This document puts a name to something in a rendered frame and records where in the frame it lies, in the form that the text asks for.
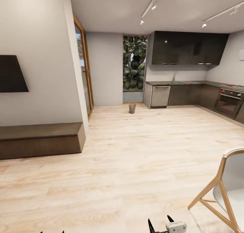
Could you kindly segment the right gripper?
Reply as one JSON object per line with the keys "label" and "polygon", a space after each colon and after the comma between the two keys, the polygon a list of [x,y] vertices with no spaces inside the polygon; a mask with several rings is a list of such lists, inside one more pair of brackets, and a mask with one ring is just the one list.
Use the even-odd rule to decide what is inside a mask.
{"label": "right gripper", "polygon": [[[173,220],[171,219],[171,217],[170,217],[169,215],[168,215],[167,217],[168,217],[168,219],[169,219],[170,222],[173,222]],[[152,225],[151,225],[150,219],[148,219],[148,223],[149,223],[150,233],[166,233],[166,232],[168,232],[168,231],[164,231],[164,232],[155,232],[154,228],[153,228]]]}

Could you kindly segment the trash can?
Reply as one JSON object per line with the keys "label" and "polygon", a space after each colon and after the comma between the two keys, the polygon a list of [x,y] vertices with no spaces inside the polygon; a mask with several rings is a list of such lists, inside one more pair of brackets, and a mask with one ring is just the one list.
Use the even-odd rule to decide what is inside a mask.
{"label": "trash can", "polygon": [[136,104],[129,104],[129,110],[131,114],[135,113]]}

